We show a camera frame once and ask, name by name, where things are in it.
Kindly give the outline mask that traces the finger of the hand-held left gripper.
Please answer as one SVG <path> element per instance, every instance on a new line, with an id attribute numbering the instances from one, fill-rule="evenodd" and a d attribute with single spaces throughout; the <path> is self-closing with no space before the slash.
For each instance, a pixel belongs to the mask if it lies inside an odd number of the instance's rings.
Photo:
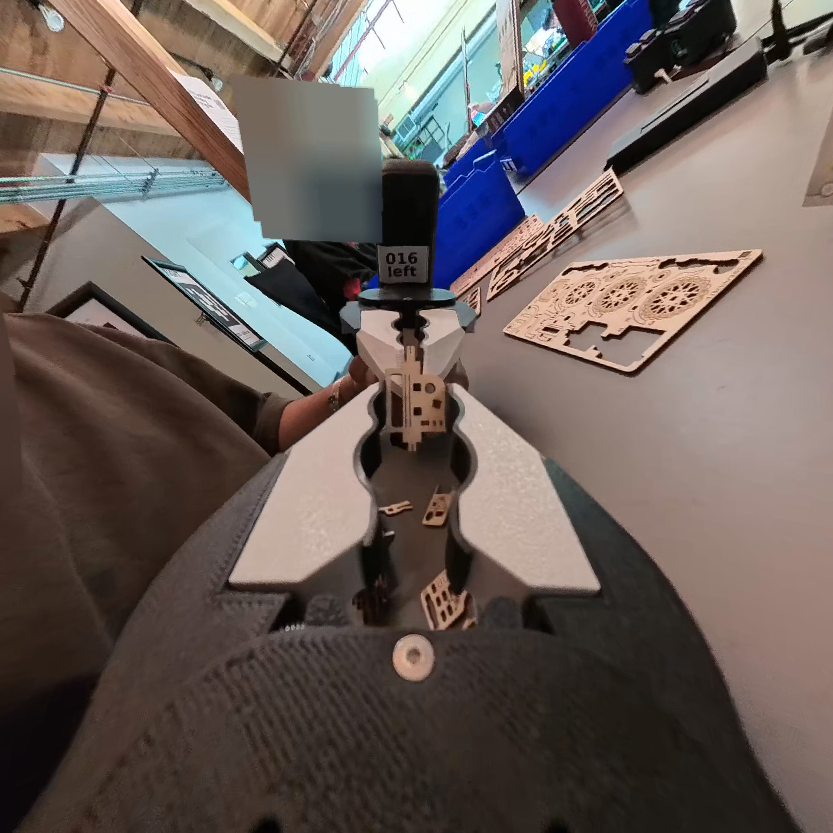
<path id="1" fill-rule="evenodd" d="M 447 379 L 460 355 L 465 330 L 456 310 L 421 310 L 422 371 Z"/>
<path id="2" fill-rule="evenodd" d="M 405 361 L 405 347 L 397 324 L 401 313 L 391 310 L 360 310 L 357 332 L 358 355 L 370 372 L 382 383 L 388 371 L 400 371 Z"/>

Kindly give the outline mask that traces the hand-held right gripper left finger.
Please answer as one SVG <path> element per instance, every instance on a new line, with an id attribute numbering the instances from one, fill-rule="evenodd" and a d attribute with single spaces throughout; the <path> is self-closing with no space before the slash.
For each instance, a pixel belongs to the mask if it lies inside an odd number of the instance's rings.
<path id="1" fill-rule="evenodd" d="M 357 394 L 287 452 L 228 578 L 237 590 L 356 594 L 378 528 L 361 448 L 380 385 Z"/>

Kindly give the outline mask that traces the wooden plate with holes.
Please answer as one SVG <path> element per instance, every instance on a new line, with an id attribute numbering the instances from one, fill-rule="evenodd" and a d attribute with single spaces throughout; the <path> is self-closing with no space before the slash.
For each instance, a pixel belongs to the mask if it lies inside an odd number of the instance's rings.
<path id="1" fill-rule="evenodd" d="M 401 442 L 415 453 L 424 435 L 446 430 L 446 387 L 427 365 L 426 350 L 415 328 L 402 329 L 403 358 L 399 366 L 401 388 Z"/>

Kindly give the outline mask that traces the person's left forearm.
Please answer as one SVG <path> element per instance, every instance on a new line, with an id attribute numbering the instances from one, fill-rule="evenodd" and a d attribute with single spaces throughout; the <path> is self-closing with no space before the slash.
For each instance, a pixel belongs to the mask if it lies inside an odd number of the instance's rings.
<path id="1" fill-rule="evenodd" d="M 285 453 L 354 398 L 348 397 L 344 380 L 345 376 L 297 400 L 266 396 L 257 413 L 253 439 L 273 456 Z"/>

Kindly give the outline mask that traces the grey desk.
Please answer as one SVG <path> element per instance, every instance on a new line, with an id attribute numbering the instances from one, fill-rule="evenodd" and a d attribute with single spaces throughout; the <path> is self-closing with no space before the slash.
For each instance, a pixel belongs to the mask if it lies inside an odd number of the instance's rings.
<path id="1" fill-rule="evenodd" d="M 831 70 L 797 49 L 630 170 L 463 345 L 474 395 L 674 584 L 805 831 L 831 831 L 832 221 L 804 206 Z M 745 248 L 762 261 L 634 376 L 504 335 L 571 262 Z"/>

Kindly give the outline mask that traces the engraved wooden parts sheet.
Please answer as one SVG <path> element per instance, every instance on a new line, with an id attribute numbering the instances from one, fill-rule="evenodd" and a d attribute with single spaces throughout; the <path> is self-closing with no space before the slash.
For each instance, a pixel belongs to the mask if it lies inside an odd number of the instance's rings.
<path id="1" fill-rule="evenodd" d="M 450 286 L 456 298 L 461 298 L 483 277 L 512 256 L 527 240 L 536 236 L 544 227 L 541 219 L 533 214 L 526 216 L 505 237 L 480 257 L 464 273 L 458 276 Z"/>

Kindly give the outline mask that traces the small wooden piece with holes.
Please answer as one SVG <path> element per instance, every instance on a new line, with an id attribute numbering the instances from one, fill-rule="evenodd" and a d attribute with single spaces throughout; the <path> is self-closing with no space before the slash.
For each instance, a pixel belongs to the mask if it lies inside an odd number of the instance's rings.
<path id="1" fill-rule="evenodd" d="M 454 592 L 446 570 L 422 588 L 419 600 L 429 630 L 469 630 L 477 624 L 472 595 L 465 589 Z"/>

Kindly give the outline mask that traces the slotted wooden parts sheet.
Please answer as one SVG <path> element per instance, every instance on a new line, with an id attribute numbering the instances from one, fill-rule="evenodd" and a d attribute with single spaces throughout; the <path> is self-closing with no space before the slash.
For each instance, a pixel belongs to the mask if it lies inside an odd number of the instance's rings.
<path id="1" fill-rule="evenodd" d="M 491 302 L 524 278 L 534 266 L 578 235 L 623 196 L 617 174 L 609 169 L 550 221 L 536 226 L 492 269 L 485 301 Z"/>

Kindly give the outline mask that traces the black framed marker sign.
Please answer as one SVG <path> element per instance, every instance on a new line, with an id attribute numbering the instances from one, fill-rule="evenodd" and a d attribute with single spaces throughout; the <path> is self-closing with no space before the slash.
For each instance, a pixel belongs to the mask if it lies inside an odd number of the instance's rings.
<path id="1" fill-rule="evenodd" d="M 223 332 L 236 344 L 249 353 L 257 353 L 265 347 L 266 339 L 207 289 L 186 267 L 147 256 L 142 256 L 141 259 L 197 307 L 203 318 L 210 321 L 214 328 Z"/>

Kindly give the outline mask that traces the person's brown shirt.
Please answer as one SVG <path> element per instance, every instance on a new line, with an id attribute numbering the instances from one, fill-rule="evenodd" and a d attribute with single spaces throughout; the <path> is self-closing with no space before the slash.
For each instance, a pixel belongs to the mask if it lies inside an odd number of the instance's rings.
<path id="1" fill-rule="evenodd" d="M 5 315 L 22 472 L 2 507 L 2 712 L 87 684 L 183 543 L 278 451 L 288 400 L 164 341 Z"/>

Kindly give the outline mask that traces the white paper sign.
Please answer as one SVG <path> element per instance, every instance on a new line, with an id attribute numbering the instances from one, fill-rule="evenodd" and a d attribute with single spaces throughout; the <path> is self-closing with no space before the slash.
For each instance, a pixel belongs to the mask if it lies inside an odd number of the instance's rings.
<path id="1" fill-rule="evenodd" d="M 188 93 L 195 104 L 218 127 L 223 135 L 243 152 L 239 122 L 216 91 L 201 78 L 171 72 L 174 80 Z"/>

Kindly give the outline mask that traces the black battery charger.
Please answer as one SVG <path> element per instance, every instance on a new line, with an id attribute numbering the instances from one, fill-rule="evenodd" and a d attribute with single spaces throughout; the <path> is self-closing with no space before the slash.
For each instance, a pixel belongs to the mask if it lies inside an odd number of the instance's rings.
<path id="1" fill-rule="evenodd" d="M 729 42 L 736 27 L 731 1 L 694 1 L 671 17 L 662 35 L 672 64 L 686 68 Z"/>
<path id="2" fill-rule="evenodd" d="M 675 59 L 662 29 L 652 28 L 627 49 L 624 64 L 632 77 L 632 88 L 648 94 L 662 79 L 670 77 Z"/>

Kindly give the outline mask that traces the wooden parts sheet with wheels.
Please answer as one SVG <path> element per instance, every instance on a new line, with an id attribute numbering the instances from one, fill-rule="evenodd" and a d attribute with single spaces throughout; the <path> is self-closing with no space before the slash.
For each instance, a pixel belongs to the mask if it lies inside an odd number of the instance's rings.
<path id="1" fill-rule="evenodd" d="M 573 262 L 503 334 L 632 376 L 762 258 L 762 250 L 747 249 Z M 609 342 L 631 331 L 655 339 L 632 361 L 610 358 Z"/>

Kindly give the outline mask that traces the black flat box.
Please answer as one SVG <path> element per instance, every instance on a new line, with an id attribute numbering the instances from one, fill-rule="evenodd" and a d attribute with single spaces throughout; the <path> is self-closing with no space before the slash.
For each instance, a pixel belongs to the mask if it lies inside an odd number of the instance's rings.
<path id="1" fill-rule="evenodd" d="M 761 39 L 724 57 L 676 98 L 616 140 L 605 170 L 624 174 L 767 79 Z"/>

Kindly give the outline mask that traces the black picture frame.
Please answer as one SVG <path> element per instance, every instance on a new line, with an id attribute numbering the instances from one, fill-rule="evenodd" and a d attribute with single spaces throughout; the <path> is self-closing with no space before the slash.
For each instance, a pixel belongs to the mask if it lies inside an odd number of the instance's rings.
<path id="1" fill-rule="evenodd" d="M 128 307 L 93 282 L 86 282 L 67 297 L 52 305 L 46 313 L 56 318 L 101 328 L 112 328 L 144 338 L 173 344 Z"/>

